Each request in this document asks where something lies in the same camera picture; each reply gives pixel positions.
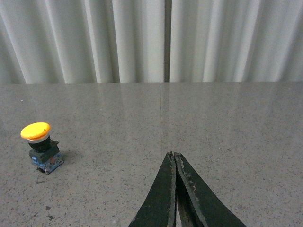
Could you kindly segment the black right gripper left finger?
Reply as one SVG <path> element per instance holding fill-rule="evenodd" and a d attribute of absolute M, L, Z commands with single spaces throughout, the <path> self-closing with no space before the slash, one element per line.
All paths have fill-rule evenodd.
<path fill-rule="evenodd" d="M 174 227 L 176 225 L 176 163 L 166 154 L 148 195 L 129 224 L 131 227 Z"/>

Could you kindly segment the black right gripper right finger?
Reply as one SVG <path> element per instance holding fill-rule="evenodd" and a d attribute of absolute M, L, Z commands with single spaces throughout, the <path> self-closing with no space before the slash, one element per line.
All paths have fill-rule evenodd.
<path fill-rule="evenodd" d="M 183 227 L 244 227 L 181 153 L 174 153 L 176 192 Z"/>

